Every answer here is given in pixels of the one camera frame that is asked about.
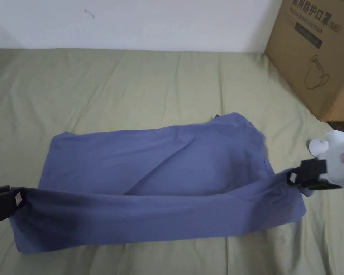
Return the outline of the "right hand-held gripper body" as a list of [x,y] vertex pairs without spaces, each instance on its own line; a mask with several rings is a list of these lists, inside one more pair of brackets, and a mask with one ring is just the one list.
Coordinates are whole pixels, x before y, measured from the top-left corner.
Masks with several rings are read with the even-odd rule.
[[312,139],[308,150],[314,158],[303,161],[300,171],[318,174],[319,180],[344,189],[344,132],[333,130],[324,140]]

